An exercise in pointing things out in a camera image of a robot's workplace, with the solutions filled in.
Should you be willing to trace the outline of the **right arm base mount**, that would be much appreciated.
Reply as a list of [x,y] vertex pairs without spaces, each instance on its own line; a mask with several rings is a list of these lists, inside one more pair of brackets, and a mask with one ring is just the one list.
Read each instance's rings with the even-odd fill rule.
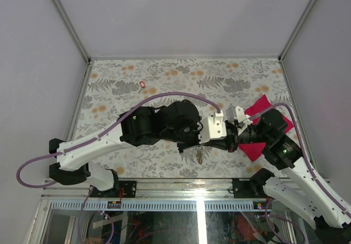
[[254,179],[232,179],[233,195],[235,198],[267,198],[263,190],[265,182]]

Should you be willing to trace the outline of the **silver keyring bunch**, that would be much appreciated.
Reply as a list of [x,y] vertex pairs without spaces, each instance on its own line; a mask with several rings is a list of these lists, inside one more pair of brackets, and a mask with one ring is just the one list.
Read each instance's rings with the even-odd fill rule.
[[203,164],[203,146],[197,146],[195,149],[196,149],[196,162],[202,165]]

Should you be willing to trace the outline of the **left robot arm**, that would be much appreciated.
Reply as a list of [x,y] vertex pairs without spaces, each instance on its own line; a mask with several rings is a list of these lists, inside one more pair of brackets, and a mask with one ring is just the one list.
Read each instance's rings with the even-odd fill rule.
[[198,145],[200,121],[198,109],[188,100],[162,107],[141,106],[121,114],[103,130],[74,141],[59,141],[49,177],[61,185],[88,183],[114,197],[120,190],[117,172],[93,163],[94,159],[118,150],[155,145],[160,140]]

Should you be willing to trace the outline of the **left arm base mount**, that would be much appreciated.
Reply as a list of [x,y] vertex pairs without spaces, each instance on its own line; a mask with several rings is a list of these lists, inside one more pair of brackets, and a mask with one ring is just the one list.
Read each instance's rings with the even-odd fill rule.
[[118,187],[109,189],[104,197],[112,198],[135,198],[137,192],[137,182],[135,180],[120,181]]

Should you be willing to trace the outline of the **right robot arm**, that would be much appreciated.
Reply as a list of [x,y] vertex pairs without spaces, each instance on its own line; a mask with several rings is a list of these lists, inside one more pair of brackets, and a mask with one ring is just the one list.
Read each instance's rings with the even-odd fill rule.
[[264,143],[265,159],[288,175],[304,191],[307,198],[274,185],[276,178],[258,178],[250,183],[250,191],[256,197],[265,194],[283,202],[288,208],[304,218],[312,228],[324,231],[341,231],[350,227],[350,205],[328,185],[310,165],[304,151],[285,134],[287,127],[283,115],[276,109],[256,114],[259,119],[253,125],[251,118],[236,107],[234,122],[223,120],[223,113],[201,120],[199,138],[204,146],[235,151],[240,144]]

